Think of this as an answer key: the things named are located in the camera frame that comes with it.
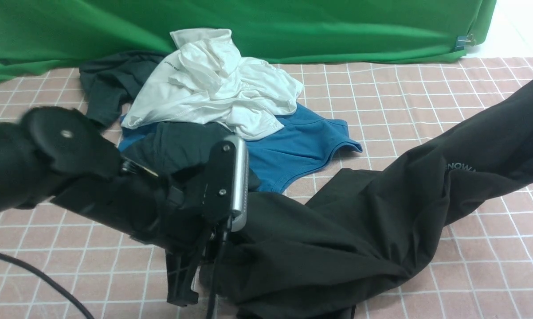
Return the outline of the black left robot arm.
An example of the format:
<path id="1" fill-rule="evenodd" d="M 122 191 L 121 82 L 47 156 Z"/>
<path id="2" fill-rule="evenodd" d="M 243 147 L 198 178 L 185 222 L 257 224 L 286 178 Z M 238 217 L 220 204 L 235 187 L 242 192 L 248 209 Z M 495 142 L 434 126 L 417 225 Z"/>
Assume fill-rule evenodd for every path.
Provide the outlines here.
<path id="1" fill-rule="evenodd" d="M 192 281 L 202 260 L 247 219 L 247 148 L 229 135 L 204 163 L 156 172 L 123 155 L 75 109 L 43 106 L 0 122 L 0 212 L 50 201 L 143 244 L 166 251 L 167 301 L 198 302 Z"/>

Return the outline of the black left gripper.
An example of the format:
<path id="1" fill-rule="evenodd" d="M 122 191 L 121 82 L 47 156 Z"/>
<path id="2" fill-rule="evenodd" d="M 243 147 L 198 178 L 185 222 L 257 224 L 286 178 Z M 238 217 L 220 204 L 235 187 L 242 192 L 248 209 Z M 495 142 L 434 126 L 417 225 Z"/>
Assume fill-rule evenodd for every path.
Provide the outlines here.
<path id="1" fill-rule="evenodd" d="M 198 302 L 191 285 L 197 267 L 221 259 L 231 232 L 230 220 L 210 224 L 203 216 L 204 178 L 181 185 L 159 178 L 143 200 L 145 222 L 135 222 L 131 238 L 165 249 L 167 302 L 186 307 Z"/>

